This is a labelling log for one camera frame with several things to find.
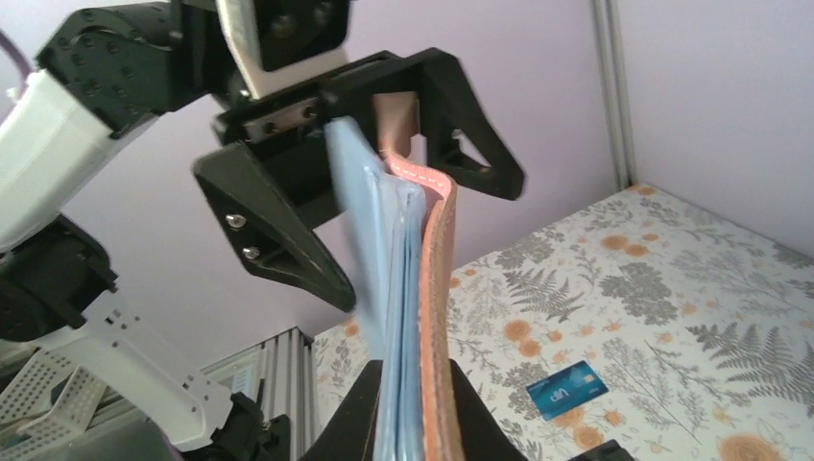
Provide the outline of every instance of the light blue fabric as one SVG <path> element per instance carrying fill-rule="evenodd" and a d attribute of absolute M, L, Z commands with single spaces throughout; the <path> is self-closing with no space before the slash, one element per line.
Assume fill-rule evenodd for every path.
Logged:
<path fill-rule="evenodd" d="M 384 360 L 376 461 L 423 459 L 419 267 L 426 211 L 419 185 L 389 175 L 356 122 L 325 125 L 331 174 L 363 275 L 355 316 L 371 358 Z"/>

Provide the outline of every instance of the floral pattern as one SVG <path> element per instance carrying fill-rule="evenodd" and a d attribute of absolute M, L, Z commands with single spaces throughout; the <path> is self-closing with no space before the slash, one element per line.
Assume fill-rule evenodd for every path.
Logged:
<path fill-rule="evenodd" d="M 450 355 L 530 460 L 814 460 L 814 259 L 640 185 L 453 276 Z M 316 339 L 323 425 L 357 332 Z M 610 392 L 544 421 L 526 386 L 580 360 Z"/>

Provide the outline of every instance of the credit card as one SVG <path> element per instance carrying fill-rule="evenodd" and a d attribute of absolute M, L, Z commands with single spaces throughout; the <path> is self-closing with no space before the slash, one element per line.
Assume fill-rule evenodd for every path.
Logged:
<path fill-rule="evenodd" d="M 584 360 L 526 387 L 545 421 L 608 393 Z"/>

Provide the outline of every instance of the white wall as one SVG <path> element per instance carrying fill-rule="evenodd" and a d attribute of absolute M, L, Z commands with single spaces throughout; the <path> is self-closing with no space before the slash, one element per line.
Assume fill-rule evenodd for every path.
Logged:
<path fill-rule="evenodd" d="M 0 27 L 32 55 L 70 11 L 112 2 L 7 3 Z M 587 0 L 354 2 L 353 59 L 431 46 L 463 61 L 529 177 L 517 203 L 462 192 L 458 264 L 613 192 Z M 343 318 L 304 292 L 249 276 L 227 246 L 190 174 L 191 162 L 217 147 L 216 110 L 207 99 L 165 116 L 67 208 L 110 251 L 122 294 L 200 365 L 291 326 L 317 333 Z M 318 233 L 350 268 L 338 222 Z"/>
<path fill-rule="evenodd" d="M 616 3 L 639 179 L 814 255 L 814 2 Z"/>

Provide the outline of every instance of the white basket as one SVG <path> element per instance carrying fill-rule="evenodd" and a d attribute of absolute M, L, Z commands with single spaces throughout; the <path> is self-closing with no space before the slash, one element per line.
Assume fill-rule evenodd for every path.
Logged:
<path fill-rule="evenodd" d="M 69 376 L 51 407 L 52 389 Z M 3 432 L 29 438 L 0 449 L 0 461 L 28 460 L 82 435 L 106 388 L 101 379 L 57 353 L 35 353 L 0 395 L 0 425 L 11 424 Z"/>

